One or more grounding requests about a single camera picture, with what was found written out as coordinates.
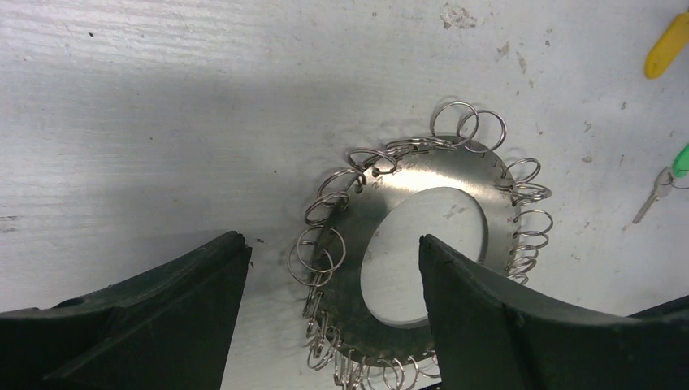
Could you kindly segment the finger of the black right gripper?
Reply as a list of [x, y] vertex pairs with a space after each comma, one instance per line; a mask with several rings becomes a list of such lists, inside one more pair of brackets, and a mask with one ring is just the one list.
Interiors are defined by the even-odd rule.
[[672, 318], [688, 318], [688, 301], [689, 296], [680, 297], [672, 301], [667, 301], [663, 304], [653, 306], [646, 310], [630, 315], [633, 319], [655, 319], [660, 317], [670, 316]]

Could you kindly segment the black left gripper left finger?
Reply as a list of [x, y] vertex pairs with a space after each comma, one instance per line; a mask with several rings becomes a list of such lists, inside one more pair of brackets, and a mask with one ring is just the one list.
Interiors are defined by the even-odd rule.
[[219, 388], [251, 254], [226, 232], [54, 307], [2, 313], [2, 388]]

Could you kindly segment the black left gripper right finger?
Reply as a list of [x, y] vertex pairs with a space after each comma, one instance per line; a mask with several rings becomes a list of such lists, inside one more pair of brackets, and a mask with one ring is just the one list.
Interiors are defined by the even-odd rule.
[[419, 270], [444, 389], [685, 389], [688, 318], [630, 318], [559, 301], [433, 235]]

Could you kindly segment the metal disc with key rings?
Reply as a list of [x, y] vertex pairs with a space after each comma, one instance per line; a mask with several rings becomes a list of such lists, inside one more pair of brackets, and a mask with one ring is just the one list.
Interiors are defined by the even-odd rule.
[[[466, 114], [453, 135], [431, 130], [379, 147], [354, 147], [347, 165], [318, 187], [305, 230], [290, 249], [288, 262], [308, 272], [301, 284], [309, 290], [302, 315], [307, 319], [307, 365], [333, 369], [342, 389], [370, 389], [375, 374], [386, 389], [421, 389], [425, 379], [441, 386], [431, 330], [427, 325], [399, 328], [385, 324], [367, 308], [360, 281], [365, 252], [384, 219], [402, 202], [430, 189], [455, 189], [479, 208], [480, 265], [513, 282], [526, 284], [549, 230], [528, 229], [523, 218], [551, 190], [535, 182], [541, 171], [513, 173], [497, 146], [477, 140], [484, 109], [461, 102]], [[325, 215], [313, 218], [312, 210]]]

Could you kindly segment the key with green tag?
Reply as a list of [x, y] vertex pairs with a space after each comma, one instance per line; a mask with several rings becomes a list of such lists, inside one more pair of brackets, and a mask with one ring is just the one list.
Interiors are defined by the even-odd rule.
[[661, 169], [653, 182], [652, 190], [633, 218], [632, 223], [640, 223], [653, 204], [662, 198], [666, 197], [673, 189], [688, 190], [688, 184], [681, 186], [677, 181], [688, 179], [688, 145], [675, 156], [673, 162]]

